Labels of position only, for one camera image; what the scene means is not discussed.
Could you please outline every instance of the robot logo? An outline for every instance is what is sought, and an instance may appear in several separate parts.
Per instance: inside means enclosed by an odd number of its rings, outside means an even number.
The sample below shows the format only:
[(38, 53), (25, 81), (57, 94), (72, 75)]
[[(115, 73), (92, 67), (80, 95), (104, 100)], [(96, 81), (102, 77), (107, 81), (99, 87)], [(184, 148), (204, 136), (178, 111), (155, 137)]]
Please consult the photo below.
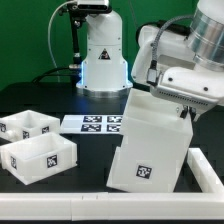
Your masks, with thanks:
[(136, 176), (145, 178), (145, 179), (149, 179), (151, 172), (152, 172), (152, 168), (139, 165)]
[(106, 50), (106, 48), (104, 48), (103, 52), (101, 53), (100, 57), (99, 57), (100, 60), (110, 60), (110, 56)]

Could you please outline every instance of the open box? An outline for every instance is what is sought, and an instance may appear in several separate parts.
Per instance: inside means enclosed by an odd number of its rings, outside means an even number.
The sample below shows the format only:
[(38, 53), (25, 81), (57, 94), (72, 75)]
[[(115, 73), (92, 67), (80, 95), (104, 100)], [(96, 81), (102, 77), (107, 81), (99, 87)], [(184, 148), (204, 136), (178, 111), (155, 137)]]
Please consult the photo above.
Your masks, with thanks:
[(0, 150), (3, 169), (26, 185), (77, 165), (76, 144), (55, 133), (7, 144)]
[(48, 132), (60, 132), (58, 118), (31, 110), (0, 118), (0, 137), (11, 142)]

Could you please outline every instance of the dark green wall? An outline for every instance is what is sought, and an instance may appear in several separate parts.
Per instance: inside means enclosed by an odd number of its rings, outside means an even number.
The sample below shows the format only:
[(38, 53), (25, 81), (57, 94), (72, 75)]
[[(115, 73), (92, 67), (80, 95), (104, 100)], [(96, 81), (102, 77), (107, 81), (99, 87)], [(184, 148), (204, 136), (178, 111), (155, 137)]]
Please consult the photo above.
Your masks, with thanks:
[[(47, 27), (53, 11), (63, 0), (1, 0), (0, 5), (0, 90), (14, 82), (31, 81), (53, 67), (47, 47)], [(197, 0), (111, 0), (123, 18), (123, 55), (133, 65), (138, 46), (137, 25), (193, 13)], [(82, 53), (86, 51), (85, 28), (80, 32)], [(57, 16), (52, 29), (52, 48), (58, 65), (72, 61), (68, 16)]]

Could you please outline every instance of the white tray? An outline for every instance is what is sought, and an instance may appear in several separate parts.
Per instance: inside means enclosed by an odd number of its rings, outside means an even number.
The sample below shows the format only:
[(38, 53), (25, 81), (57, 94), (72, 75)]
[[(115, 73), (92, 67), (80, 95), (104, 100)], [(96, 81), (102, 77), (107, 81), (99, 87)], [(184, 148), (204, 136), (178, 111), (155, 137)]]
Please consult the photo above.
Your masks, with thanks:
[(28, 185), (76, 166), (77, 147), (55, 133), (0, 147), (3, 169)]

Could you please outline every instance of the white container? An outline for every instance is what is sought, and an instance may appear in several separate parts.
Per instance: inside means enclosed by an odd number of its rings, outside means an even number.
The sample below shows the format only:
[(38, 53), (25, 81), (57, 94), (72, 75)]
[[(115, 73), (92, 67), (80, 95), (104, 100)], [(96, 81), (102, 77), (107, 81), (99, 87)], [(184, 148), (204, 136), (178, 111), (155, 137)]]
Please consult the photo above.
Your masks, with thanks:
[(47, 132), (60, 132), (60, 120), (58, 118), (31, 110), (0, 118), (0, 137), (11, 142)]
[(132, 89), (125, 108), (107, 186), (137, 193), (173, 192), (186, 156), (192, 125), (183, 106)]
[(76, 166), (77, 146), (47, 133), (0, 147), (2, 168), (28, 185)]

